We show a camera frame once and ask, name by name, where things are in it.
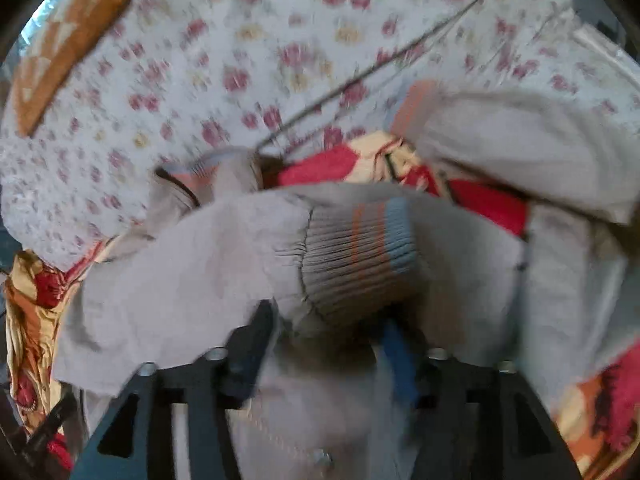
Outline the beige grey jacket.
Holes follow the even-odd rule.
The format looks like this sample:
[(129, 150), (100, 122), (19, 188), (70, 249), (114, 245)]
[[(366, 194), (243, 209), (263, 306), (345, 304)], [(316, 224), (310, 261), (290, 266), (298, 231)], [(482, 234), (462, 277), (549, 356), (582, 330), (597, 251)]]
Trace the beige grey jacket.
[(145, 220), (106, 246), (56, 341), (53, 377), (79, 393), (89, 430), (141, 364), (194, 361), (263, 299), (276, 341), (232, 416), (250, 478), (408, 474), (378, 312), (464, 362), (514, 359), (546, 408), (638, 337), (618, 302), (636, 136), (514, 90), (414, 88), (399, 115), (402, 138), (471, 187), (469, 205), (387, 182), (265, 188), (242, 148), (156, 168)]

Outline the white floral quilt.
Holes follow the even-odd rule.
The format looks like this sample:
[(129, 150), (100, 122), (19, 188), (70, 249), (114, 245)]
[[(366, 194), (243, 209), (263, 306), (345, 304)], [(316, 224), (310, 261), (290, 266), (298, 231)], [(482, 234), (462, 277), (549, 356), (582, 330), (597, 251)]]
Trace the white floral quilt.
[(148, 209), (160, 162), (304, 156), (382, 126), (416, 79), (533, 91), (639, 129), (638, 70), (574, 0), (130, 0), (36, 130), (1, 121), (1, 213), (67, 269)]

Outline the orange red yellow blanket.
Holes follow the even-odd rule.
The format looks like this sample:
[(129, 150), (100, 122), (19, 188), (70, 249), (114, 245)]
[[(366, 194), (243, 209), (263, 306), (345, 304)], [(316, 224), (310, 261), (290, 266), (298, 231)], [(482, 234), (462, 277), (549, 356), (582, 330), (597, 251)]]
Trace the orange red yellow blanket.
[[(472, 202), (471, 187), (467, 184), (454, 182), (454, 173), (451, 170), (439, 168), (428, 162), (418, 154), (413, 144), (385, 132), (360, 136), (352, 142), (283, 168), (274, 176), (266, 175), (264, 161), (259, 156), (258, 158), (260, 166), (262, 166), (262, 183), (265, 188), (269, 189), (280, 185), (310, 185), (323, 182), (387, 182), (398, 183), (416, 191), (424, 191), (433, 195), (453, 192), (462, 199), (465, 205)], [(154, 171), (150, 179), (149, 203), (146, 214), (149, 210), (150, 188)], [(50, 413), (54, 404), (62, 398), (62, 395), (71, 393), (77, 400), (78, 407), (64, 430), (64, 436), (73, 453), (80, 453), (84, 450), (94, 430), (89, 430), (82, 419), (79, 393), (53, 377), (52, 367), (56, 341), (62, 328), (64, 312), (78, 293), (79, 287), (85, 281), (89, 271), (104, 253), (106, 246), (129, 230), (100, 243), (93, 249), (91, 257), (84, 263), (74, 266), (70, 273), (48, 269), (40, 258), (29, 250), (19, 252), (15, 256), (13, 268), (3, 285), (4, 296), (6, 296), (6, 322), (4, 323), (6, 364), (9, 367), (11, 393), (20, 409), (23, 424), (28, 431), (34, 431)], [(382, 349), (383, 326), (391, 318), (401, 318), (412, 327), (417, 328), (408, 315), (378, 312), (373, 318), (372, 327), (375, 341), (383, 356), (385, 356)], [(270, 342), (267, 356), (275, 341), (276, 333)], [(247, 479), (265, 478), (250, 478), (244, 474), (232, 434), (232, 416), (247, 408), (250, 401), (255, 399), (258, 382), (262, 378), (264, 368), (265, 363), (259, 372), (254, 396), (242, 408), (232, 412), (229, 417), (232, 443), (240, 471), (242, 476)], [(410, 411), (408, 405), (402, 403), (394, 391), (392, 368), (390, 368), (390, 391), (397, 396), (401, 409), (400, 421), (407, 427), (410, 458), (409, 471), (405, 477), (309, 477), (301, 479), (407, 478), (416, 457), (416, 445), (409, 439), (408, 416)]]

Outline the orange checkered pillow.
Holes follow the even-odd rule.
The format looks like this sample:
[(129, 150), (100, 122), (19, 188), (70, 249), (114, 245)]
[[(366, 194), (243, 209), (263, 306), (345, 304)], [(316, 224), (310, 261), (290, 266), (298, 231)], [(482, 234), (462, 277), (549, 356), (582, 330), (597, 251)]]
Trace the orange checkered pillow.
[(70, 71), (98, 43), (130, 0), (62, 0), (46, 18), (13, 74), (17, 134), (36, 130)]

